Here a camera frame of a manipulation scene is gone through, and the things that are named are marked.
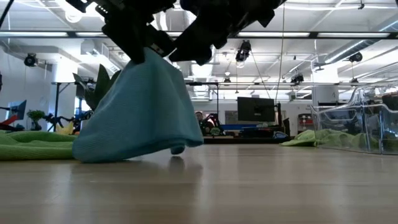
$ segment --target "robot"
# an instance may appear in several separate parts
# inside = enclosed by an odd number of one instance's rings
[[[196,15],[195,21],[172,40],[166,32],[150,25],[153,14],[174,7],[177,0],[67,0],[81,12],[92,2],[105,20],[102,31],[135,63],[143,63],[144,47],[150,47],[171,62],[194,60],[204,65],[211,58],[211,47],[222,48],[230,37],[260,22],[267,27],[274,9],[286,0],[180,0],[183,10]]]

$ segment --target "black monitor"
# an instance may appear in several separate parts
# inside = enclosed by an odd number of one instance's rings
[[[273,99],[238,97],[238,120],[275,122]]]
[[[25,116],[26,100],[15,101],[8,104],[9,111],[7,118],[17,115],[17,120],[23,120]]]

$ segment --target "blue towel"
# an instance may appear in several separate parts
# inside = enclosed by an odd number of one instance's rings
[[[203,144],[182,73],[150,49],[126,68],[73,142],[82,162],[115,162]]]

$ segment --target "ceiling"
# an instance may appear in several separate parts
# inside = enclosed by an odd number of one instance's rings
[[[360,0],[288,0],[285,9],[278,8],[275,11],[275,18],[263,28],[259,23],[253,23],[244,31],[347,31],[347,32],[369,32],[377,31],[377,27],[387,20],[398,21],[398,10],[395,0],[364,0],[366,6],[386,7],[386,9],[375,9],[365,7],[362,10],[357,8],[339,10],[339,8],[359,7]],[[0,11],[7,4],[7,1],[0,0]],[[82,15],[78,22],[69,22],[70,15],[74,14],[64,0],[16,0],[11,7],[9,20],[3,25],[2,30],[87,30],[99,31],[104,22],[95,12],[90,11],[89,15]],[[185,12],[174,9],[169,10],[165,15],[156,15],[157,26],[168,31],[182,31],[187,26]],[[95,77],[95,70],[98,64],[87,60],[81,54],[81,43],[83,39],[0,39],[0,44],[7,44],[12,49],[22,49],[27,46],[54,46],[71,55],[84,65],[86,71],[91,72]],[[111,50],[110,59],[119,67],[127,63],[121,57],[122,52],[109,39],[95,39],[96,45],[105,44]],[[302,73],[305,81],[311,80],[311,60],[317,60],[318,56],[332,53],[340,47],[350,43],[350,40],[294,40],[294,39],[251,39],[252,55],[246,60],[243,68],[236,68],[234,56],[242,40],[232,39],[219,50],[216,50],[214,61],[211,66],[211,73],[208,81],[222,80],[226,77],[225,72],[230,73],[233,82],[254,82],[259,81],[260,76],[267,82],[277,82],[279,77],[290,81],[295,72]],[[398,40],[382,40],[364,50],[363,61],[351,64],[349,62],[338,62],[338,75],[340,81],[348,81],[354,76],[365,74],[371,71],[377,72],[382,67],[398,61]],[[38,52],[44,60],[56,60],[53,54],[46,56],[45,52]],[[192,72],[191,62],[178,63],[185,77],[195,78]],[[397,70],[392,69],[376,73],[366,77],[361,82],[376,82],[386,78],[395,77]],[[249,86],[239,86],[247,90]]]

